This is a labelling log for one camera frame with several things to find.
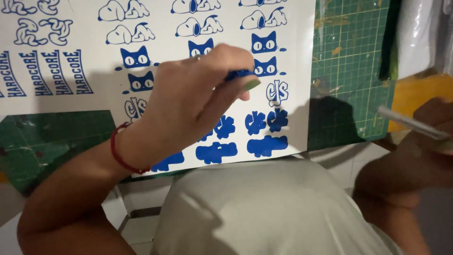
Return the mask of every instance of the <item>left hand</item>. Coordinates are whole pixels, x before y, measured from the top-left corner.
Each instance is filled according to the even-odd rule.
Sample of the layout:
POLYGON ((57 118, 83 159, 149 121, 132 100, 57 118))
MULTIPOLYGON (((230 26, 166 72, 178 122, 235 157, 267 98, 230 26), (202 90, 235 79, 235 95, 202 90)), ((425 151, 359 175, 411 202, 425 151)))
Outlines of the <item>left hand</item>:
POLYGON ((226 44, 199 60, 161 63, 143 117, 120 133, 124 161, 149 167, 209 133, 238 98, 250 99, 244 87, 259 84, 254 75, 224 82, 228 72, 243 69, 254 69, 253 56, 226 44))

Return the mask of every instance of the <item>white t-shirt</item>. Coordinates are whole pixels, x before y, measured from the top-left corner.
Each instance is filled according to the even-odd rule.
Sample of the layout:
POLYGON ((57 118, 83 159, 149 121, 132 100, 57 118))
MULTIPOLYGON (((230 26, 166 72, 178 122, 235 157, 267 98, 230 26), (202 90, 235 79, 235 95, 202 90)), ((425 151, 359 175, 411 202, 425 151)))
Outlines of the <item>white t-shirt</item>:
POLYGON ((402 255, 320 165, 285 159, 195 170, 171 188, 153 253, 402 255))

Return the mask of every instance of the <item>green nail polish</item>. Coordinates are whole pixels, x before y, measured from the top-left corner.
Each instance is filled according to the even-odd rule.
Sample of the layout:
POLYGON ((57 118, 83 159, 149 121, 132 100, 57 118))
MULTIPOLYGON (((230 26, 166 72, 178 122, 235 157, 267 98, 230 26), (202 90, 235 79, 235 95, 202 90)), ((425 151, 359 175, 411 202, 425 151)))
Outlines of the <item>green nail polish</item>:
POLYGON ((249 91, 251 90, 252 88, 258 86, 261 84, 261 81, 259 80, 252 80, 252 81, 249 81, 247 82, 247 84, 244 86, 244 91, 249 91))

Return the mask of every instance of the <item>fingernail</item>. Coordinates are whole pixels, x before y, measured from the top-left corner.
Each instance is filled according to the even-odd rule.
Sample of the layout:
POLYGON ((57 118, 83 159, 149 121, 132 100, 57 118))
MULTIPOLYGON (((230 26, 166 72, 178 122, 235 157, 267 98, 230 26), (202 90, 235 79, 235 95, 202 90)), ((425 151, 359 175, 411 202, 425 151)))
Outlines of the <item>fingernail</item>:
POLYGON ((261 81, 259 81, 259 80, 251 80, 251 81, 247 82, 247 84, 244 86, 244 91, 247 92, 260 84, 261 84, 261 81))
POLYGON ((435 148, 440 153, 453 155, 453 142, 451 141, 439 141, 436 143, 435 148))

